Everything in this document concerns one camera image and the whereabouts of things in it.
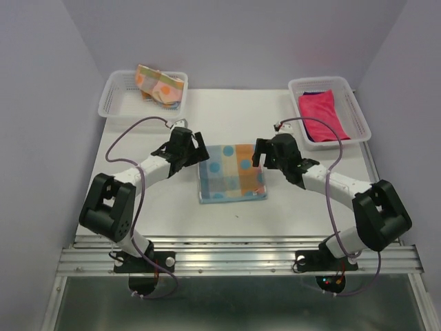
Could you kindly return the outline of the light blue patterned towel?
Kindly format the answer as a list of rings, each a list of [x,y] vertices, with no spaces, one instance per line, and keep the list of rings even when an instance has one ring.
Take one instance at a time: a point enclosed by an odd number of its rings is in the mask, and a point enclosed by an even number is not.
[[[263,169],[253,166],[254,144],[207,146],[209,159],[198,165],[202,204],[259,201],[267,198]]]

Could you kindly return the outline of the pink towel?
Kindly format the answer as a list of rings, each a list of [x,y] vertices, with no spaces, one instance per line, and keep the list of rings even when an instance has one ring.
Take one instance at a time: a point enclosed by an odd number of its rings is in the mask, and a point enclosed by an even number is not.
[[[321,124],[322,121],[329,125],[341,140],[350,140],[337,116],[332,90],[317,95],[301,95],[298,98],[298,107],[302,117],[320,120],[320,122],[308,119],[304,121],[304,127],[311,141],[317,143],[337,141],[335,134]]]

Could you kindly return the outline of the orange dotted patterned towel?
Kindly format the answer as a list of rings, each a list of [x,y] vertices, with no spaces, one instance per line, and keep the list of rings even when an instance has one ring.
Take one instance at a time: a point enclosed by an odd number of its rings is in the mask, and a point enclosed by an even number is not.
[[[182,99],[185,82],[159,70],[138,64],[135,84],[142,95],[165,107],[176,107]]]

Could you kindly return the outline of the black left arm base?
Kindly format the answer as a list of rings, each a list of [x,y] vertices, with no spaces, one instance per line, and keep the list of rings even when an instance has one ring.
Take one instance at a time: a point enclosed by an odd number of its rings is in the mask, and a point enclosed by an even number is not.
[[[142,300],[170,297],[178,288],[174,274],[175,251],[156,251],[150,242],[145,255],[150,261],[122,250],[108,253],[114,262],[113,272],[128,276],[128,288],[133,297]]]

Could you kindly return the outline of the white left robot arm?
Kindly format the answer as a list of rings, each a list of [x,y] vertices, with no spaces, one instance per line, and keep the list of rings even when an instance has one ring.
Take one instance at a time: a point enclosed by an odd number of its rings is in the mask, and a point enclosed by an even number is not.
[[[130,255],[130,264],[139,272],[153,265],[153,243],[141,236],[134,224],[141,213],[146,190],[174,176],[182,168],[209,159],[200,132],[174,126],[169,140],[141,163],[117,174],[96,175],[90,185],[79,224],[99,234]],[[136,198],[140,205],[135,206]]]

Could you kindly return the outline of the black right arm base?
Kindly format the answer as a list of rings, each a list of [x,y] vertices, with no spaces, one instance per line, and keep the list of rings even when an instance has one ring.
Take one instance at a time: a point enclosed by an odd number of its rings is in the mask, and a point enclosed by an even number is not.
[[[328,240],[326,238],[316,250],[298,250],[291,269],[296,274],[318,272],[319,289],[336,297],[345,289],[346,273],[357,271],[358,264],[351,263],[346,256],[335,258],[326,246]]]

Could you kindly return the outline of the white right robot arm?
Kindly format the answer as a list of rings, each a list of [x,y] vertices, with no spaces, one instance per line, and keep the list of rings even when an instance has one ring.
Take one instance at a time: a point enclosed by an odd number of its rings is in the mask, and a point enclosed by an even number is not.
[[[318,161],[302,157],[290,134],[257,139],[253,166],[261,159],[265,168],[280,170],[289,183],[323,194],[327,202],[337,201],[353,212],[355,225],[336,231],[316,250],[317,261],[325,269],[366,249],[380,252],[411,229],[412,220],[390,182],[369,183],[332,172]]]

